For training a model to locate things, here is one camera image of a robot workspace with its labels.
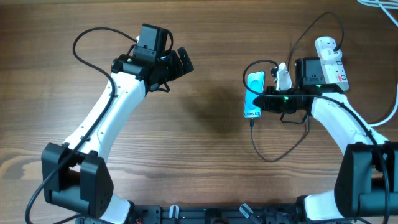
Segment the teal Samsung Galaxy smartphone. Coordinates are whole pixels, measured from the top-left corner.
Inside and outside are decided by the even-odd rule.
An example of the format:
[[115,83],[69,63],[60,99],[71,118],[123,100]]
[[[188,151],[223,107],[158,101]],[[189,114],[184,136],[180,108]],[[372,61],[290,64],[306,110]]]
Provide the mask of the teal Samsung Galaxy smartphone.
[[[247,79],[247,85],[250,89],[262,93],[264,91],[264,80],[265,80],[265,72],[258,71],[254,73],[250,73]],[[260,107],[253,104],[255,98],[258,95],[253,92],[246,90],[245,102],[244,102],[244,117],[245,118],[260,118],[261,117],[261,109]]]

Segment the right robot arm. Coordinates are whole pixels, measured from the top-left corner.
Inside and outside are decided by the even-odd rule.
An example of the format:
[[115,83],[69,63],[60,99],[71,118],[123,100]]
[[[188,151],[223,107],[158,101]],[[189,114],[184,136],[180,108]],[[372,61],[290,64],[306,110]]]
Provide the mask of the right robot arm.
[[343,155],[333,190],[305,195],[299,205],[305,221],[397,215],[397,143],[373,130],[352,108],[341,87],[331,82],[319,58],[296,61],[298,78],[292,85],[285,64],[275,63],[274,86],[265,86],[264,72],[243,74],[245,107],[281,115],[304,110],[320,122]]

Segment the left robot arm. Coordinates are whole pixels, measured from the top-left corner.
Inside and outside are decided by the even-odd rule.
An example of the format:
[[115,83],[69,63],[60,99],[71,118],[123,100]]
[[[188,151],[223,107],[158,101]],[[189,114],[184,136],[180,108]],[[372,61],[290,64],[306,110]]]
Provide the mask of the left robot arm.
[[184,48],[174,50],[171,31],[143,24],[126,54],[106,73],[104,92],[61,145],[42,152],[45,201],[74,212],[74,219],[100,223],[139,223],[134,204],[114,193],[106,165],[110,150],[134,108],[146,95],[169,91],[169,82],[193,70]]

